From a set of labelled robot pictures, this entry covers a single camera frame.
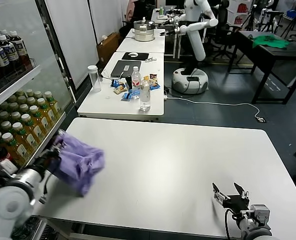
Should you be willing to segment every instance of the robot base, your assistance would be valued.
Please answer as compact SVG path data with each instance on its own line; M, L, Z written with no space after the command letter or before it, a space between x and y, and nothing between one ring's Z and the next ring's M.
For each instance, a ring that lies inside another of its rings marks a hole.
M185 68L180 68L174 71L172 77L172 89L182 94L200 94L209 90L209 78L208 75L200 70L195 69L193 75L182 75L181 72Z

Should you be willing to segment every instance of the green cloth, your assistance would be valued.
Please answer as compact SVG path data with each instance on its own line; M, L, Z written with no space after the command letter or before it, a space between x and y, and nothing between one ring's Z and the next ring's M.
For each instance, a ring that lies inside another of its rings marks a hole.
M285 49L289 44L288 41L283 39L278 39L274 35L266 35L266 36L257 36L253 38L252 47L256 47L258 45L265 45L273 48Z

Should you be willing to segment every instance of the plastic water bottle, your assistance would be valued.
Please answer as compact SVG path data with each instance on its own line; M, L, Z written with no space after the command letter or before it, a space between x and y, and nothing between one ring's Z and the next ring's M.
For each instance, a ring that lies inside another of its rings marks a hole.
M131 75L132 78L132 94L134 99L138 99L140 97L140 80L141 75L139 73L139 68L137 66L133 67L133 73Z
M95 93L100 92L101 91L100 76L98 74L97 66L95 66L95 65L88 66L88 71L89 71L93 91Z
M146 112L150 110L150 107L150 83L149 80L142 80L140 85L140 109Z

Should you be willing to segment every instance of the purple cloth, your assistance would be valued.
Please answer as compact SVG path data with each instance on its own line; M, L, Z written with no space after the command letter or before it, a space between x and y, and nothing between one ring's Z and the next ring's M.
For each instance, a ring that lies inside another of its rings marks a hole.
M94 182L94 175L105 165L103 150L89 146L64 132L57 136L55 144L63 141L60 151L61 164L51 166L53 174L70 185L81 195L88 193Z

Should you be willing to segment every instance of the white table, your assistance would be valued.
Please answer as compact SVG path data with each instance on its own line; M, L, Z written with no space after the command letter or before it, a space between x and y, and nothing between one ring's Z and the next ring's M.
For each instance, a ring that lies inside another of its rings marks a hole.
M121 60L124 52L115 52L102 72L105 77L110 74L118 60ZM151 109L148 112L140 111L140 99L122 101L123 93L116 95L111 80L104 78L101 82L102 90L94 92L91 90L78 109L79 116L101 119L123 119L123 120L156 120L164 113L164 56L162 53L150 53L149 57L157 58L157 61L149 63L142 62L140 74L143 78L150 74L157 74L158 83L161 88L151 91Z
M135 142L126 143L134 130ZM233 195L236 182L250 191L250 204L270 208L275 237L296 240L296 187L262 130L76 118L67 132L103 149L106 166L85 197L50 178L48 202L36 215L225 237L225 210L213 200L211 184ZM231 236L239 237L228 219Z
M117 52L137 52L137 53L159 53L165 52L165 36L156 34L155 40L152 41L137 41L134 38L125 38Z
M159 8L155 8L153 10L152 17L151 17L151 20L154 21L156 24L165 23L166 21L168 21L170 19L169 17L167 19L158 19L159 12L157 12L157 10L159 10Z

